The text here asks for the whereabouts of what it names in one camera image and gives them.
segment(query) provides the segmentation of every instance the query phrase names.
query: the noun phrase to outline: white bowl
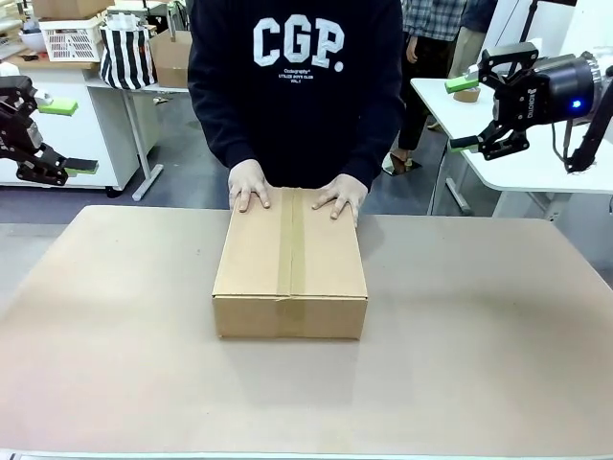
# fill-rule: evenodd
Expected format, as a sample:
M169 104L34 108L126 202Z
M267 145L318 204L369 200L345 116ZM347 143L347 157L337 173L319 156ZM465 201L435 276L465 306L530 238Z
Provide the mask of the white bowl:
M23 44L32 51L37 53L47 52L47 47L45 46L45 39L42 36L42 32L39 32L38 34L24 34L23 32L20 32L19 36L21 37Z

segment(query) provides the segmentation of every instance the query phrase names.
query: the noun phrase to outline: brown cardboard box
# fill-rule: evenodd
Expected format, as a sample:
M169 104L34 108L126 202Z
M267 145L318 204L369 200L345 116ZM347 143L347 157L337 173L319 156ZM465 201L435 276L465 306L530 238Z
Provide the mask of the brown cardboard box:
M170 31L162 32L151 39L151 53L160 86L188 87L191 48L192 35L189 32L177 32L175 41L171 40Z
M33 0L36 17L44 19L86 19L115 5L115 0Z
M351 212L316 191L272 189L232 214L213 304L222 337L360 338L368 294Z

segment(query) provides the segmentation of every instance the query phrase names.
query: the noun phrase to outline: tote bag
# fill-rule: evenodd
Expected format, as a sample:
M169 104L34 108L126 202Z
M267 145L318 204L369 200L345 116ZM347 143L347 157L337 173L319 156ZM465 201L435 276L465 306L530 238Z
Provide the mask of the tote bag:
M140 89L157 82L149 46L150 32L101 27L104 51L100 77L113 88Z

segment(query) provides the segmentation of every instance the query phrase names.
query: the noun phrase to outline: person's hand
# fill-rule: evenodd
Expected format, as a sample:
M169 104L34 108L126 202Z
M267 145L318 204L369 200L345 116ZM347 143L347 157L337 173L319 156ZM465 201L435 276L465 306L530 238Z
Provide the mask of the person's hand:
M264 208L270 207L270 199L266 178L261 170L260 163L256 160L244 160L230 170L228 188L230 189L230 210L234 210L238 199L238 210L244 213L249 208L251 193L255 192L260 197Z
M313 204L313 209L319 209L326 203L336 200L330 215L331 219L336 220L343 212L345 205L349 203L353 211L353 224L357 227L360 206L368 194L368 188L363 183L348 174L339 174L330 184L320 189L320 192L319 198Z
M416 36L412 36L409 38L409 45L406 47L406 58L412 64L415 64L418 61L418 55L415 54L417 47L418 38Z

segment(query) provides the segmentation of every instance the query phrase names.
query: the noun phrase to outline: black sweatshirt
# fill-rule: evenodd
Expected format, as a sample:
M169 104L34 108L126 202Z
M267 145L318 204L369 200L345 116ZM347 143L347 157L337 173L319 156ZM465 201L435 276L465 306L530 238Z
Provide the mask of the black sweatshirt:
M399 130L400 0L195 0L189 87L213 154L277 187L369 189Z

